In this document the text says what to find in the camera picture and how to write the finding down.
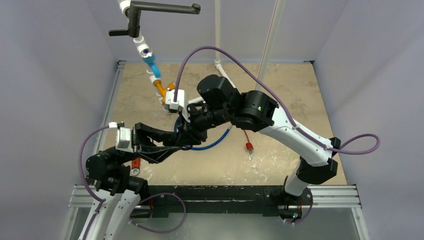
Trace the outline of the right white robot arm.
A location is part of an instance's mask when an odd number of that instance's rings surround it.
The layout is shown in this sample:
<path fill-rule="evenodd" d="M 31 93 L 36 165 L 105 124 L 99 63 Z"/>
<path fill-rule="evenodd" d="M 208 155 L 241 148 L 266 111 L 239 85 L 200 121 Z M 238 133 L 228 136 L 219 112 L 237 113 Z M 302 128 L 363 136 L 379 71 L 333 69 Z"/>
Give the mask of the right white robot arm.
<path fill-rule="evenodd" d="M 240 93 L 230 81 L 216 74 L 202 79 L 196 88 L 204 100 L 200 109 L 188 106 L 188 118 L 177 121 L 178 143 L 195 146 L 204 142 L 207 131 L 225 123 L 234 127 L 258 132 L 282 143 L 299 154 L 296 169 L 286 178 L 280 196 L 288 204 L 300 198 L 309 185 L 320 185 L 335 177 L 338 163 L 332 148 L 339 148 L 341 141 L 324 138 L 306 129 L 313 142 L 299 131 L 302 125 L 291 124 L 284 109 L 262 91 Z"/>

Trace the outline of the orange brass valve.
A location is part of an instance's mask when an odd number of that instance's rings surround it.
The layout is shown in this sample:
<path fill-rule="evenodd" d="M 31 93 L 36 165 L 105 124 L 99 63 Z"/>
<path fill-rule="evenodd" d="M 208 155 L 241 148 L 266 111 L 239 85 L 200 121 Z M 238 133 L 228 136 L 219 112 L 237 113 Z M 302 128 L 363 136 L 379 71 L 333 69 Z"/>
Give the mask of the orange brass valve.
<path fill-rule="evenodd" d="M 157 94 L 159 96 L 159 101 L 163 105 L 165 102 L 166 93 L 175 89 L 176 84 L 174 82 L 170 82 L 166 87 L 163 87 L 162 81 L 157 79 L 153 82 L 153 85 L 157 89 Z"/>

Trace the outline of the red cable padlock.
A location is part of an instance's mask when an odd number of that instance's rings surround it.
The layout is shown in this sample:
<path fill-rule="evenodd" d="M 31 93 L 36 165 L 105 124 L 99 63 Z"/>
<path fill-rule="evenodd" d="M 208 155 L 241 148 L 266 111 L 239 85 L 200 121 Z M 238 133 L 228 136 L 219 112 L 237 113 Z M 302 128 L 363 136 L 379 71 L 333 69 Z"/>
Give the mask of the red cable padlock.
<path fill-rule="evenodd" d="M 243 133 L 244 133 L 245 138 L 246 138 L 246 144 L 245 144 L 246 149 L 251 154 L 253 152 L 253 150 L 254 150 L 253 145 L 250 142 L 250 139 L 249 139 L 249 136 L 248 136 L 247 132 L 245 130 L 243 130 Z"/>

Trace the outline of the red handled adjustable wrench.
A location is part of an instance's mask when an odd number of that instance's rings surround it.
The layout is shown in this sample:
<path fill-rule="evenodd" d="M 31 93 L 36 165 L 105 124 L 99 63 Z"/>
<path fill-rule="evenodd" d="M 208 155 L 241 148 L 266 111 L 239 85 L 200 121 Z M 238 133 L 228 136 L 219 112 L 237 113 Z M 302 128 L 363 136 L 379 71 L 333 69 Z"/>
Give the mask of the red handled adjustable wrench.
<path fill-rule="evenodd" d="M 131 161 L 131 175 L 137 176 L 140 173 L 141 158 L 136 158 Z"/>

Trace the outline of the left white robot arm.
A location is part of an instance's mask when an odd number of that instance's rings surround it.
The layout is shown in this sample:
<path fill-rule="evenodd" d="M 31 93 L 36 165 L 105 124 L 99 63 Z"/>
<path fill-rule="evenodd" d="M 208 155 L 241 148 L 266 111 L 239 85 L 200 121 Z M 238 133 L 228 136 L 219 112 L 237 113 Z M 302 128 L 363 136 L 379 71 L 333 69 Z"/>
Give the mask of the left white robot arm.
<path fill-rule="evenodd" d="M 100 150 L 83 161 L 82 152 L 87 141 L 107 129 L 116 129 L 115 146 Z M 141 225 L 130 217 L 134 208 L 146 203 L 152 209 L 155 199 L 167 196 L 166 192 L 152 194 L 148 181 L 132 176 L 130 167 L 125 166 L 125 163 L 136 159 L 159 164 L 183 149 L 181 146 L 155 145 L 152 140 L 156 134 L 159 134 L 161 142 L 166 137 L 176 136 L 174 132 L 158 130 L 141 123 L 128 128 L 124 123 L 110 122 L 84 139 L 78 154 L 78 171 L 93 203 L 79 239 L 111 240 L 118 236 L 125 224 L 140 228 Z"/>

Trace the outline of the blue cable lock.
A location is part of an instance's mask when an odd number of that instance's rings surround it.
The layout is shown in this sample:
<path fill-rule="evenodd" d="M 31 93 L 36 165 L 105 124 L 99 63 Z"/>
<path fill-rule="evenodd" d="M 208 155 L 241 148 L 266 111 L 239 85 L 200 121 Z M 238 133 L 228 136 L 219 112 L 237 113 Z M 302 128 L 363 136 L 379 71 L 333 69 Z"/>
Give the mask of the blue cable lock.
<path fill-rule="evenodd" d="M 180 122 L 181 122 L 181 117 L 178 116 L 176 118 L 175 123 L 174 123 L 174 126 L 173 126 L 173 131 L 174 132 L 177 132 L 178 131 L 178 124 Z M 215 147 L 216 145 L 218 145 L 220 142 L 222 142 L 227 137 L 227 135 L 230 133 L 231 129 L 232 129 L 232 125 L 230 125 L 226 129 L 226 131 L 222 134 L 221 137 L 219 137 L 216 141 L 214 141 L 213 143 L 211 143 L 209 145 L 201 146 L 201 147 L 193 147 L 193 146 L 187 145 L 187 146 L 183 147 L 183 150 L 185 150 L 185 151 L 188 151 L 188 150 L 192 150 L 192 151 L 205 151 L 205 150 L 211 149 L 211 148 Z"/>

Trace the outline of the blue valve fitting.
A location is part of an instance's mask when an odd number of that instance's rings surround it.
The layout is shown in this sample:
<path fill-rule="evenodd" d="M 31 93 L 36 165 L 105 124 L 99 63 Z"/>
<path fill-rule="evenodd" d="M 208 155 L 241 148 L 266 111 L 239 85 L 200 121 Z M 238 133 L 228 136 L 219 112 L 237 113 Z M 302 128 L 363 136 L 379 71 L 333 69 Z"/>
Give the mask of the blue valve fitting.
<path fill-rule="evenodd" d="M 156 63 L 156 55 L 151 48 L 143 49 L 140 53 L 143 62 L 149 67 L 156 78 L 161 78 L 162 74 Z"/>

